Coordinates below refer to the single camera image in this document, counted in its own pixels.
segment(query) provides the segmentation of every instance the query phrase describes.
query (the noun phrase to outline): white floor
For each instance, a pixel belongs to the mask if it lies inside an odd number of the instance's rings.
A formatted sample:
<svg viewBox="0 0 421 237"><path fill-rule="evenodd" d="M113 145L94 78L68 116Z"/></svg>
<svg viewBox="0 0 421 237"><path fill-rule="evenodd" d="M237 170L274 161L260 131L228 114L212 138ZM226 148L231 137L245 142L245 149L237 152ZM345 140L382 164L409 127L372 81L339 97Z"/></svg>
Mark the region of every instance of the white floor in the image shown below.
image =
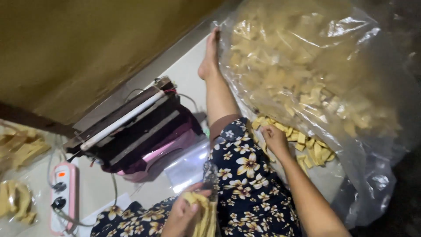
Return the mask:
<svg viewBox="0 0 421 237"><path fill-rule="evenodd" d="M191 97L200 111L205 111L206 109L205 83L197 76L197 69L204 52L205 39L201 40L161 75L169 76L177 84L177 91ZM130 83L132 85L128 85L128 88L137 88L135 85L136 80L132 79ZM195 112L195 106L190 100L182 97L181 103L192 112ZM39 215L36 225L20 233L19 236L51 236L48 227L50 190L46 183L47 161L48 159L40 161L33 170L23 177L34 191ZM59 159L55 158L52 166L58 162ZM114 199L111 175L103 172L97 164L94 164L93 167L89 166L90 162L87 159L83 157L79 159L81 220ZM119 176L116 177L118 194L121 195L127 192L131 195L132 201L138 201L145 208L149 208L153 204L174 195L170 182L164 173L161 173L153 182L145 183L140 190L137 189L138 185L127 182Z"/></svg>

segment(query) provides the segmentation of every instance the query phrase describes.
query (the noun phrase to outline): large plastic bag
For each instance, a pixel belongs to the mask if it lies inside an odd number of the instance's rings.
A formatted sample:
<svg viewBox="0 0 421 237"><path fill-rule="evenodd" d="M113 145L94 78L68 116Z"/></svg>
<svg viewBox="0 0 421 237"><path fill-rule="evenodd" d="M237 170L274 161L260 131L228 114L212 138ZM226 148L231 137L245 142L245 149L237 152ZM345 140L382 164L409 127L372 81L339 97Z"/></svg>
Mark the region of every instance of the large plastic bag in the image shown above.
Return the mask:
<svg viewBox="0 0 421 237"><path fill-rule="evenodd" d="M247 0L221 25L221 69L257 113L325 141L347 175L332 207L348 228L390 201L391 166L421 131L419 87L378 24L338 0Z"/></svg>

